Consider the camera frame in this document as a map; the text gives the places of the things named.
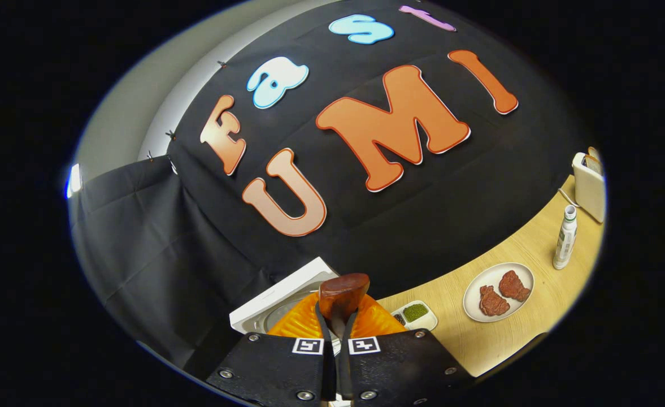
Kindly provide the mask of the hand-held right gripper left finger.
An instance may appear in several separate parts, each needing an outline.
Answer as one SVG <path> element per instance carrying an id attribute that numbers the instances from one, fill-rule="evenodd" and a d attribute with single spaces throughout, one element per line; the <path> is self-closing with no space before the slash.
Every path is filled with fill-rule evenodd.
<path id="1" fill-rule="evenodd" d="M 263 406 L 328 406 L 336 397 L 334 347 L 311 293 L 267 333 L 249 332 L 206 378 L 229 397 Z"/>

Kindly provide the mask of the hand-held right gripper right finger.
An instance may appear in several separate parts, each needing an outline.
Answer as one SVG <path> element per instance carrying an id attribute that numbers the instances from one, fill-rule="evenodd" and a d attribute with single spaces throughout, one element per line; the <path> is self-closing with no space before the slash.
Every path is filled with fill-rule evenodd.
<path id="1" fill-rule="evenodd" d="M 428 329 L 405 330 L 364 296 L 341 339 L 339 394 L 353 406 L 449 406 L 472 376 Z"/>

